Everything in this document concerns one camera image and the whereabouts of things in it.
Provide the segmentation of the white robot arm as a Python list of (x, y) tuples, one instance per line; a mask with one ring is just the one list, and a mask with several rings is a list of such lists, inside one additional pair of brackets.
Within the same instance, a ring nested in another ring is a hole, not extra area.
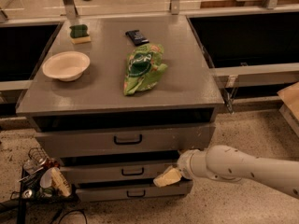
[(299, 198), (299, 162), (261, 158), (246, 154), (228, 146), (214, 146), (203, 151), (183, 151), (176, 165), (171, 165), (154, 178), (156, 187), (175, 184), (184, 177), (207, 178), (215, 181), (236, 183), (251, 179)]

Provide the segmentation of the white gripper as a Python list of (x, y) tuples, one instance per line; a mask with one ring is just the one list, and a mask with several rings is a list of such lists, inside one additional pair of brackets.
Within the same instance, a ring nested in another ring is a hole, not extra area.
[(195, 160), (196, 155), (199, 154), (198, 149), (191, 149), (183, 151), (177, 161), (177, 167), (168, 167), (161, 175), (158, 175), (153, 183), (161, 188), (179, 182), (184, 177), (186, 179), (195, 179), (199, 177), (199, 173), (192, 168), (192, 161)]

